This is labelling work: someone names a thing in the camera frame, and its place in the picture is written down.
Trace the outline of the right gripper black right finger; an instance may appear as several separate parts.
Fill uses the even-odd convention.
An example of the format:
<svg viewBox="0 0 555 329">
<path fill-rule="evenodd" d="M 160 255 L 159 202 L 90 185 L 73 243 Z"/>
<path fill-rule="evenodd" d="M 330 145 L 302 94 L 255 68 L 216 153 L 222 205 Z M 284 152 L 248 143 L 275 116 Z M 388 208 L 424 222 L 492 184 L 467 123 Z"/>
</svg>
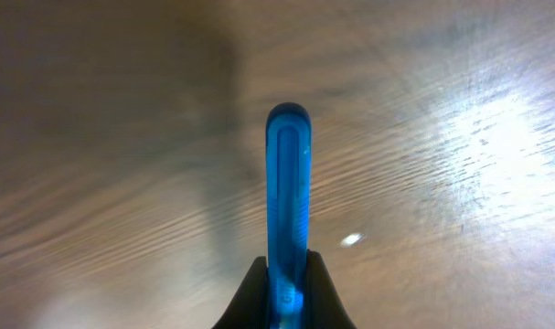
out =
<svg viewBox="0 0 555 329">
<path fill-rule="evenodd" d="M 356 329 L 343 306 L 321 254 L 308 250 L 304 279 L 307 329 Z"/>
</svg>

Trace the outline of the blue disposable razor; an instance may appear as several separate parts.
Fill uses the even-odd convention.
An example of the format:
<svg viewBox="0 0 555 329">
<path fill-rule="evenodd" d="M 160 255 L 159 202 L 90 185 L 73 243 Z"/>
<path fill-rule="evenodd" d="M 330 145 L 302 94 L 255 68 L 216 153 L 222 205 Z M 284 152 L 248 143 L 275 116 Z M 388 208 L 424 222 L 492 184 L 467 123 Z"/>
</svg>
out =
<svg viewBox="0 0 555 329">
<path fill-rule="evenodd" d="M 274 107 L 265 128 L 269 327 L 304 327 L 312 124 L 293 102 Z"/>
</svg>

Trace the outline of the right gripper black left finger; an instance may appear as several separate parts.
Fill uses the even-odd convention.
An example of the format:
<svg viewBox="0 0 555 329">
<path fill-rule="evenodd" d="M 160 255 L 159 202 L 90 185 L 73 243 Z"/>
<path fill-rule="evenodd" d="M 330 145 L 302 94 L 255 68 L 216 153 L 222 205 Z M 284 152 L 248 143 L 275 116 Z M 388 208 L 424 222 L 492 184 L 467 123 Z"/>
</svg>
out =
<svg viewBox="0 0 555 329">
<path fill-rule="evenodd" d="M 269 283 L 265 257 L 257 257 L 213 329 L 268 329 Z"/>
</svg>

